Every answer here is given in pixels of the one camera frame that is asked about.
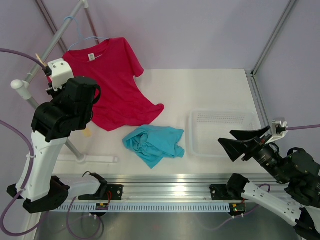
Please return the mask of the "red t shirt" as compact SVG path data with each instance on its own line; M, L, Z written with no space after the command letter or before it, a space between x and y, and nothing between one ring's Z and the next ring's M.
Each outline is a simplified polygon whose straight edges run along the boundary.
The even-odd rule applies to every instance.
M100 100L93 106L93 123L108 132L123 126L152 123L165 109L153 104L138 88L135 79L144 73L129 42L110 38L81 50L69 50L62 59L74 76L94 79L101 88Z

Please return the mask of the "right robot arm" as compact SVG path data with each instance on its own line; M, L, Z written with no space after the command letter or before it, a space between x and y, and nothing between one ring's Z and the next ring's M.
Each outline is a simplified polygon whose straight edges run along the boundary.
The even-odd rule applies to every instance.
M241 198L257 203L285 220L305 240L320 238L320 165L303 148L294 147L281 157L270 126L259 130L231 130L233 139L218 142L232 162L254 159L299 203L294 206L264 192L248 178L234 173L226 184L232 199Z

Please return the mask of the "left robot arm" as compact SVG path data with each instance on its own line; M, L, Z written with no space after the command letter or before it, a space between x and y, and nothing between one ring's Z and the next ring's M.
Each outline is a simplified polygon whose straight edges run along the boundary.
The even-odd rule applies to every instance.
M93 106L101 96L98 83L88 77L70 78L58 96L41 104L34 113L32 147L18 183L7 193L24 199L30 214L52 211L67 199L91 195L97 200L107 195L107 181L97 173L83 177L58 177L53 174L58 156L74 131L84 130L93 118Z

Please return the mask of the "teal t shirt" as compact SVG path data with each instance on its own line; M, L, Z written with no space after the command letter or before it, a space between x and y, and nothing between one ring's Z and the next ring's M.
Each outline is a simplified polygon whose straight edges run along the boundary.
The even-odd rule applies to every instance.
M183 134L183 129L142 125L125 136L122 143L153 169L164 158L184 157L185 150L179 146Z

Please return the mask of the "beige plastic hanger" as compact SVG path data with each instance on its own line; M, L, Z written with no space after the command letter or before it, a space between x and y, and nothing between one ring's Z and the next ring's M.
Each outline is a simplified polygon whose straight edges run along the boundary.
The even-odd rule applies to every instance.
M38 60L41 64L43 64L45 67L48 66L48 64L45 63L45 62L40 58L40 56L39 56L37 53L35 54L35 56L36 56L37 60ZM86 138L89 138L89 137L92 136L92 132L91 132L91 130L90 130L89 127L86 127L86 129L82 130L82 133L83 133L83 135L84 135Z

